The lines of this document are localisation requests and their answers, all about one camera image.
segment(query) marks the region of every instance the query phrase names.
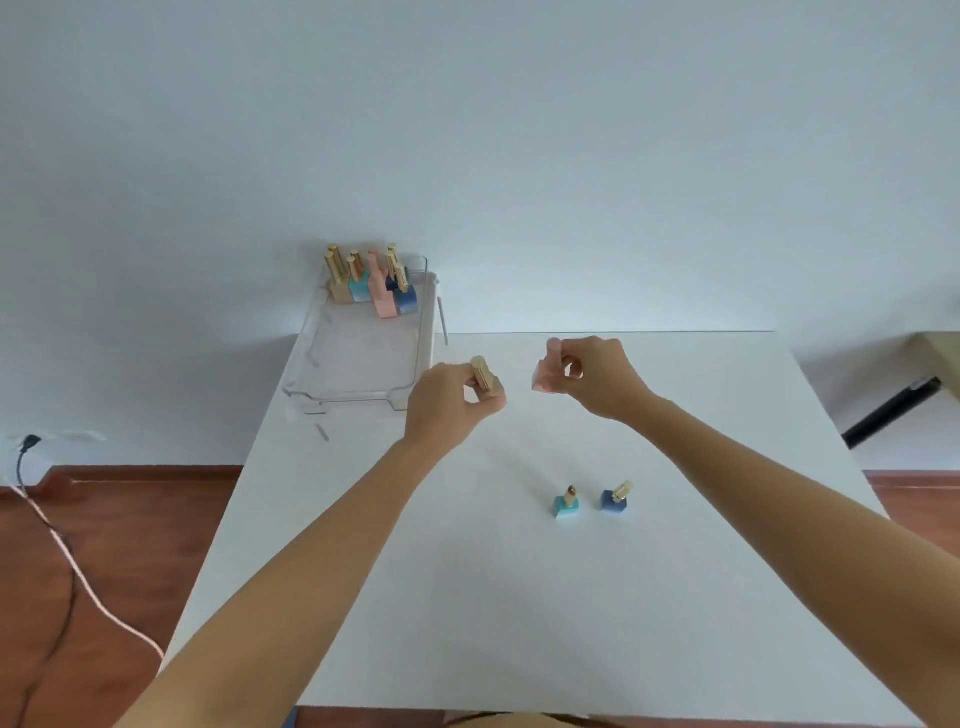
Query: plastic tray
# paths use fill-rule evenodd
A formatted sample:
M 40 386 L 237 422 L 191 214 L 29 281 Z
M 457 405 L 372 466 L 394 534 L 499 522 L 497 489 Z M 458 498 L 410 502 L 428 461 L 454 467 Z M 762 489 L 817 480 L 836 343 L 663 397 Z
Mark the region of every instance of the plastic tray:
M 420 255 L 402 255 L 418 310 L 381 319 L 372 303 L 336 303 L 324 277 L 283 378 L 293 422 L 333 415 L 376 417 L 406 410 L 410 392 L 433 364 L 437 277 Z

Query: white table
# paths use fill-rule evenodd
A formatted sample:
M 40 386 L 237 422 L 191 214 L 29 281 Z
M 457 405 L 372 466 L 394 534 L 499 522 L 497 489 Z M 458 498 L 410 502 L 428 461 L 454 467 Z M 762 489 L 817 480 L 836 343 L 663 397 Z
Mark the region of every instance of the white table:
M 510 397 L 422 484 L 304 705 L 915 724 L 655 449 L 530 391 L 549 334 L 459 334 Z M 622 334 L 651 387 L 883 509 L 774 333 Z M 324 443 L 275 396 L 168 660 L 399 436 Z M 594 503 L 632 479 L 628 510 Z M 581 513 L 557 522 L 574 483 Z

